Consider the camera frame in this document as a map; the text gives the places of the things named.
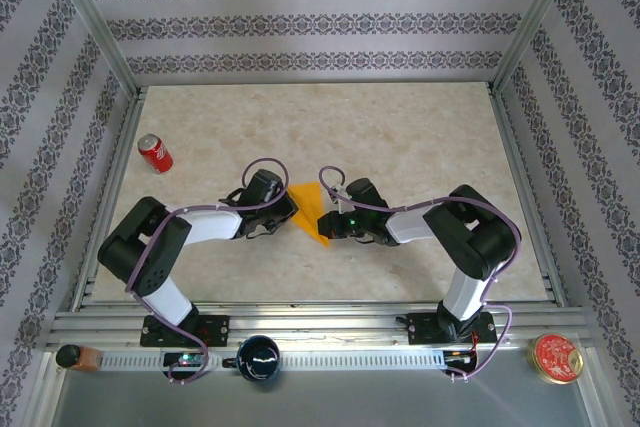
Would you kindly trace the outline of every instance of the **patterned wallpaper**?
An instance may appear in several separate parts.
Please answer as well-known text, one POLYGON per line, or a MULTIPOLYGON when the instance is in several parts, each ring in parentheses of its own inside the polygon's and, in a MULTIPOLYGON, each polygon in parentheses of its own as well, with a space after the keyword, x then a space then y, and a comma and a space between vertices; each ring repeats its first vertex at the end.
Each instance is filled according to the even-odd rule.
POLYGON ((555 0, 503 100, 624 425, 640 425, 638 0, 555 0))
POLYGON ((128 100, 71 0, 0 0, 0 426, 20 425, 128 100))
POLYGON ((489 80, 531 0, 95 0, 139 83, 489 80))

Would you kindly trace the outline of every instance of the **black cup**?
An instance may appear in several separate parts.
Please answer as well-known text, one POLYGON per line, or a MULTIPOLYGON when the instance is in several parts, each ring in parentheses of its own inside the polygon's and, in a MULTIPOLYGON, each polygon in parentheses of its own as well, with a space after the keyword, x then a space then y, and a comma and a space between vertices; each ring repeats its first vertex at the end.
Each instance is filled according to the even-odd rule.
POLYGON ((264 335, 249 337, 235 358, 224 359, 222 367, 236 368, 250 382, 267 382, 280 372, 280 349, 264 335))

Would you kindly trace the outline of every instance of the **orange triangle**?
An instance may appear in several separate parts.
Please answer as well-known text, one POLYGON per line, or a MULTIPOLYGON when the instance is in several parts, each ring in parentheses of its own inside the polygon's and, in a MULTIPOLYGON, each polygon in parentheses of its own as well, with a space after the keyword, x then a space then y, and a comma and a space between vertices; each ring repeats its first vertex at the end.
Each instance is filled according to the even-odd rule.
POLYGON ((291 219, 293 223, 311 238, 329 247, 329 239, 318 234, 318 219, 324 214, 320 182, 290 185, 288 192, 298 206, 298 212, 291 219))

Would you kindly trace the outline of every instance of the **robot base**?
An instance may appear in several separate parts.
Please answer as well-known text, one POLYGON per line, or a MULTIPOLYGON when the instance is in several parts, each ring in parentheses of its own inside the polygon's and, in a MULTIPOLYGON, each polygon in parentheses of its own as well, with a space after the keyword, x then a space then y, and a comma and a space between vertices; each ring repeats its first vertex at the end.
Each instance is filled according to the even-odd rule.
MULTIPOLYGON (((208 347, 226 347, 229 337, 229 317, 226 315, 198 315, 193 335, 208 347)), ((197 347, 192 340, 169 329, 153 315, 147 315, 140 335, 142 347, 197 347)))
POLYGON ((409 345, 434 345, 471 342, 471 332, 478 334, 478 343, 495 343, 498 340, 493 316, 489 312, 481 312, 478 318, 469 327, 466 337, 458 341, 452 341, 438 323, 437 312, 418 312, 407 314, 406 320, 401 317, 402 323, 407 326, 409 345))

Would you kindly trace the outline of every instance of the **small bottle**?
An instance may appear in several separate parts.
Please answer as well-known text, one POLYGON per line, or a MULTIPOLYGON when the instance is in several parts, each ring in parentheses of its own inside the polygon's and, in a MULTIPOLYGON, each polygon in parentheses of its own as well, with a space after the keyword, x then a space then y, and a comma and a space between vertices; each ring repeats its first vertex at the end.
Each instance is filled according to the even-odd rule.
POLYGON ((84 345, 64 345, 56 354, 56 363, 65 369, 95 372, 100 370, 102 352, 84 345))

